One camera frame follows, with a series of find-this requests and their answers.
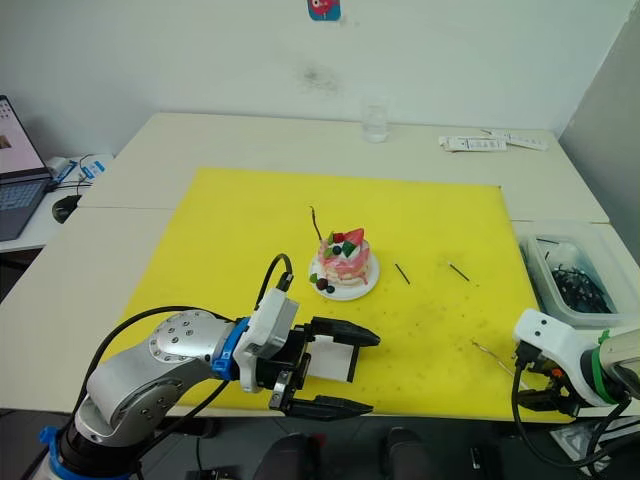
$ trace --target plastic container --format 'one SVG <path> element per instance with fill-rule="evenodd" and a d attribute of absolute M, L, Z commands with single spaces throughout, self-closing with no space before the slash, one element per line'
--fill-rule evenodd
<path fill-rule="evenodd" d="M 577 328 L 637 323 L 637 288 L 607 245 L 586 227 L 571 225 L 567 230 L 520 240 L 541 310 Z"/>

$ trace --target white container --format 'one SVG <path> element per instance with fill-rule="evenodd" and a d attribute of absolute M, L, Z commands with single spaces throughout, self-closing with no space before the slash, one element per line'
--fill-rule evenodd
<path fill-rule="evenodd" d="M 579 224 L 569 224 L 564 230 L 521 238 L 527 270 L 542 303 L 540 308 L 577 328 L 606 329 L 636 324 L 640 318 L 637 286 L 625 277 L 604 241 Z M 601 290 L 611 313 L 579 312 L 567 305 L 552 275 L 556 268 L 576 269 L 588 276 Z"/>

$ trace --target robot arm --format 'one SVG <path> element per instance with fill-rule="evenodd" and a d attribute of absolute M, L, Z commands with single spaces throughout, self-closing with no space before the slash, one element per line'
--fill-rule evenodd
<path fill-rule="evenodd" d="M 518 392 L 523 407 L 575 417 L 582 407 L 615 405 L 627 395 L 640 398 L 640 330 L 603 335 L 598 344 L 566 323 L 527 310 L 514 339 L 519 360 L 550 380 L 545 390 Z"/>
<path fill-rule="evenodd" d="M 247 393 L 271 389 L 269 408 L 285 415 L 333 420 L 371 412 L 369 405 L 340 398 L 294 398 L 304 385 L 314 335 L 331 335 L 354 348 L 377 345 L 380 338 L 350 322 L 318 317 L 292 329 L 298 304 L 285 293 L 292 278 L 283 274 L 278 287 L 263 295 L 265 279 L 250 317 L 232 322 L 185 310 L 164 320 L 142 343 L 98 365 L 73 421 L 41 435 L 49 455 L 35 478 L 128 478 L 154 444 L 154 431 L 169 409 L 206 379 L 239 380 Z"/>

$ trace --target desk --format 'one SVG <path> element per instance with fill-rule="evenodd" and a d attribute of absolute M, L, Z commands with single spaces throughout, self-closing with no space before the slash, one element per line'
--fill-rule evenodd
<path fill-rule="evenodd" d="M 276 135 L 268 127 L 274 122 L 290 128 L 286 145 L 281 143 L 285 133 Z M 310 137 L 318 128 L 324 143 Z M 343 122 L 177 114 L 152 117 L 0 304 L 0 406 L 71 409 L 91 355 L 122 315 L 199 165 L 234 166 L 237 159 L 235 166 L 246 168 L 324 172 L 330 168 L 334 174 L 381 177 L 386 172 L 393 178 L 454 182 L 475 178 L 477 183 L 503 186 L 512 220 L 521 221 L 514 225 L 522 223 L 523 228 L 528 220 L 547 217 L 607 221 L 548 133 L 530 132 L 550 142 L 548 152 L 510 148 L 506 153 L 476 155 L 446 154 L 440 147 L 430 147 L 437 146 L 440 134 L 477 133 L 476 129 L 397 126 L 388 144 L 377 145 L 361 140 L 358 129 L 358 124 Z M 301 131 L 308 136 L 300 137 Z M 320 148 L 320 143 L 323 155 L 333 159 L 329 166 L 318 163 L 321 154 L 310 148 Z M 183 146 L 182 152 L 176 144 Z M 344 151 L 347 145 L 350 150 Z M 343 169 L 335 158 L 348 158 L 350 166 Z M 518 174 L 516 167 L 531 174 Z M 564 182 L 558 194 L 560 207 L 554 209 L 546 197 L 541 200 L 540 190 L 530 186 L 532 178 L 544 176 L 540 170 Z M 456 172 L 461 178 L 455 178 Z M 609 225 L 594 228 L 606 232 L 627 274 L 638 278 L 638 266 L 615 231 Z M 634 408 L 640 411 L 637 402 Z M 212 409 L 209 413 L 224 412 Z"/>
<path fill-rule="evenodd" d="M 550 132 L 527 132 L 549 142 L 546 152 L 449 153 L 438 136 L 482 132 L 398 125 L 372 144 L 361 130 L 353 122 L 158 114 L 80 205 L 174 209 L 195 169 L 210 166 L 500 185 L 512 220 L 609 221 Z"/>
<path fill-rule="evenodd" d="M 80 158 L 81 157 L 73 157 L 69 160 L 78 161 Z M 111 160 L 112 158 L 113 156 L 108 154 L 92 156 L 93 160 Z M 78 171 L 78 167 L 75 166 L 63 182 L 76 181 Z M 80 187 L 79 192 L 84 195 L 88 188 L 89 186 Z M 68 195 L 75 195 L 75 193 L 75 188 L 62 188 L 47 193 L 40 202 L 40 205 L 38 205 L 37 210 L 29 219 L 29 223 L 24 227 L 20 236 L 14 240 L 0 242 L 0 253 L 43 248 L 62 228 L 62 225 L 53 218 L 53 204 Z"/>

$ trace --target small white card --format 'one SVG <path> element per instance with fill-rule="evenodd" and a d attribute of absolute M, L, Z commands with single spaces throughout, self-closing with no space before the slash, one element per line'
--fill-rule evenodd
<path fill-rule="evenodd" d="M 311 363 L 307 375 L 348 382 L 353 359 L 353 345 L 334 343 L 333 337 L 316 335 L 311 345 Z"/>

